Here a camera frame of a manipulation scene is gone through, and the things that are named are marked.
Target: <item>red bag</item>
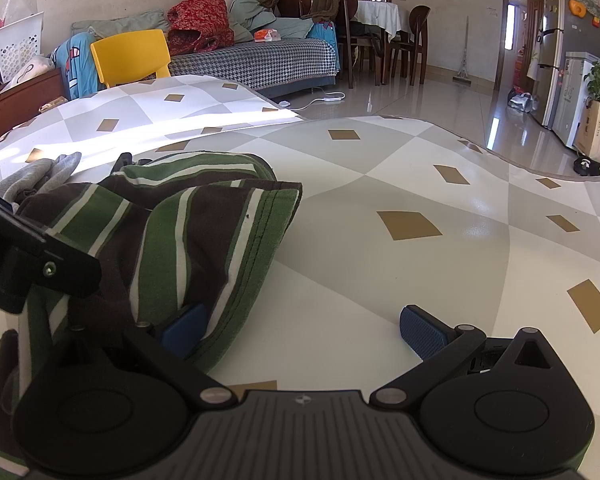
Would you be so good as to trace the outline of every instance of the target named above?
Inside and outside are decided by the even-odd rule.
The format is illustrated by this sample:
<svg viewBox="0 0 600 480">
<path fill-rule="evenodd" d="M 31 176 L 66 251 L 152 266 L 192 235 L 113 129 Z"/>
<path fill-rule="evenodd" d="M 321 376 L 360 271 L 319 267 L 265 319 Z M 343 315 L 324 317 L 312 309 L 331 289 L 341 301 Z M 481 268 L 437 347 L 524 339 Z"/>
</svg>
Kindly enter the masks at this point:
<svg viewBox="0 0 600 480">
<path fill-rule="evenodd" d="M 167 12 L 167 19 L 171 22 L 167 43 L 172 56 L 234 44 L 224 0 L 182 0 Z"/>
</svg>

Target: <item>cardboard box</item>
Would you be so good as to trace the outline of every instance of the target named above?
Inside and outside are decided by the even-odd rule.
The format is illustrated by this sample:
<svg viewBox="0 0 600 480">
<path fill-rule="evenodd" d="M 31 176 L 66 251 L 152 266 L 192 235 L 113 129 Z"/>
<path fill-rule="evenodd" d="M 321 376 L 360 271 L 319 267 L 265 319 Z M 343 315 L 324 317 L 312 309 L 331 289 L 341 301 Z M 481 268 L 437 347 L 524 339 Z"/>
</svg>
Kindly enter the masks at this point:
<svg viewBox="0 0 600 480">
<path fill-rule="evenodd" d="M 592 101 L 580 118 L 580 125 L 573 141 L 574 147 L 583 155 L 600 162 L 600 102 Z"/>
</svg>

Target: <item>blue gripper pad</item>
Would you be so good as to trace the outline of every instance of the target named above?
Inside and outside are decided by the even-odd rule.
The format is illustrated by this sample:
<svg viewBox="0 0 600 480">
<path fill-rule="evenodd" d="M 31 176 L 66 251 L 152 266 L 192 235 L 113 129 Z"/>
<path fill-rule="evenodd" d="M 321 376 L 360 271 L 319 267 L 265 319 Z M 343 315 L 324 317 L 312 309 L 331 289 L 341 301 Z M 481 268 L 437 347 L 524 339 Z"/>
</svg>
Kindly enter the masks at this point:
<svg viewBox="0 0 600 480">
<path fill-rule="evenodd" d="M 442 350 L 448 343 L 446 334 L 408 306 L 400 313 L 400 335 L 405 343 L 424 361 Z"/>
<path fill-rule="evenodd" d="M 162 330 L 159 340 L 162 346 L 180 358 L 193 352 L 206 332 L 206 308 L 199 304 L 178 316 Z"/>
</svg>

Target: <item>yellow chair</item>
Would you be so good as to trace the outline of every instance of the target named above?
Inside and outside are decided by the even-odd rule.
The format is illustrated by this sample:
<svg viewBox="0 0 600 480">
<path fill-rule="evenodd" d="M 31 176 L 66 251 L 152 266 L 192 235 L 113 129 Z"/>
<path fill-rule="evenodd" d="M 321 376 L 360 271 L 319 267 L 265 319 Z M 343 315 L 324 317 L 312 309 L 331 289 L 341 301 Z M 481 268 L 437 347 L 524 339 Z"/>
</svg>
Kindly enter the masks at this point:
<svg viewBox="0 0 600 480">
<path fill-rule="evenodd" d="M 164 33 L 154 30 L 123 32 L 91 43 L 100 82 L 115 85 L 140 81 L 155 72 L 169 77 L 171 56 Z"/>
</svg>

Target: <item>orange magnet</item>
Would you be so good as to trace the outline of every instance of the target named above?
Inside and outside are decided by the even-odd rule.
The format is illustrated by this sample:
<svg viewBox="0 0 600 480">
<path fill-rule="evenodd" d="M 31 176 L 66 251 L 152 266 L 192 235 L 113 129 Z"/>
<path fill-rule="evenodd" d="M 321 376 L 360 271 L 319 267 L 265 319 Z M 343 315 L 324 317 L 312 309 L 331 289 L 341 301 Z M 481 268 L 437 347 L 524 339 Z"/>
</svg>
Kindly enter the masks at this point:
<svg viewBox="0 0 600 480">
<path fill-rule="evenodd" d="M 569 10 L 574 16 L 584 18 L 587 15 L 587 7 L 577 0 L 569 0 Z"/>
</svg>

